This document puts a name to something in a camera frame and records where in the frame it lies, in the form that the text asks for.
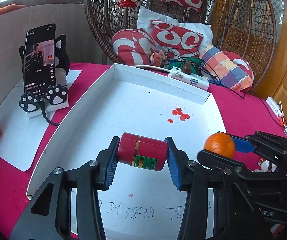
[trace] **gold band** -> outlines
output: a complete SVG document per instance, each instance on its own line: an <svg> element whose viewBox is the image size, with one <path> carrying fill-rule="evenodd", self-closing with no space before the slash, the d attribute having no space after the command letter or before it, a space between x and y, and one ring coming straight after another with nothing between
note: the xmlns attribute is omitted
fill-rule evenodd
<svg viewBox="0 0 287 240"><path fill-rule="evenodd" d="M138 151L138 148L139 148L140 139L141 139L141 136L139 135L138 138L137 138L137 141L136 141L136 146L134 147L133 159L132 159L131 166L134 166L135 163L136 163L136 155L137 155L137 151Z"/></svg>

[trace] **white pillow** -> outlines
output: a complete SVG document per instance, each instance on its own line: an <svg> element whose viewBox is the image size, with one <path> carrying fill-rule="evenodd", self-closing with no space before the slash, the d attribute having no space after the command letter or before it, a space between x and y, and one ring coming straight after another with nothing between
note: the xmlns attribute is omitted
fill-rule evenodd
<svg viewBox="0 0 287 240"><path fill-rule="evenodd" d="M207 48L208 45L212 45L212 31L210 25L205 25L202 23L179 23L179 21L176 19L160 13L156 13L154 11L148 10L143 6L140 6L137 20L137 29L143 28L146 32L151 34L153 29L151 28L150 20L161 20L175 26L186 28L195 33L202 33L203 39L198 48L198 52L200 54Z"/></svg>

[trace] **charging cable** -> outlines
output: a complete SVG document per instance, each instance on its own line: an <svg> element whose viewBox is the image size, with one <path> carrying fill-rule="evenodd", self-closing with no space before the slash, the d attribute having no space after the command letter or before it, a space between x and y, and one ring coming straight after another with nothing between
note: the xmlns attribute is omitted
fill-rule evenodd
<svg viewBox="0 0 287 240"><path fill-rule="evenodd" d="M135 65L133 67L136 67L136 68L150 68L150 69L154 69L154 70L158 70L158 71L170 72L169 69L165 69L165 68L162 68L162 67L156 67L156 66L150 66L150 65Z"/></svg>
<svg viewBox="0 0 287 240"><path fill-rule="evenodd" d="M45 120L51 125L59 126L59 123L51 122L48 119L47 114L45 112L45 100L43 98L40 100L39 105L40 105L40 109L41 109L41 112L42 112L42 116L45 118Z"/></svg>

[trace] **wicker chair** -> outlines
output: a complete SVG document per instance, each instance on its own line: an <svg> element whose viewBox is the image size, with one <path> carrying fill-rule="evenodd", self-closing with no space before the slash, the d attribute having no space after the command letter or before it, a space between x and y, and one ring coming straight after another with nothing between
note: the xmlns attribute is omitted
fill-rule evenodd
<svg viewBox="0 0 287 240"><path fill-rule="evenodd" d="M123 63L110 40L122 29L135 29L140 6L170 16L180 22L210 24L213 45L245 58L255 74L253 89L259 85L271 64L276 44L276 22L270 0L204 0L202 12L163 3L161 0L135 0L137 8L120 8L120 0L84 0L90 29L104 53L115 63Z"/></svg>

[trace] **checkered pillow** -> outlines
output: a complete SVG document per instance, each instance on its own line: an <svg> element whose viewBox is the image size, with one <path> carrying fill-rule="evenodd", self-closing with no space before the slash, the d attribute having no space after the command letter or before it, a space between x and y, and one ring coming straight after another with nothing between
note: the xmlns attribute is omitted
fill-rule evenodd
<svg viewBox="0 0 287 240"><path fill-rule="evenodd" d="M226 87L241 91L252 86L252 77L216 47L209 45L200 58L209 64L212 69L206 64L207 69L212 75L218 75Z"/></svg>

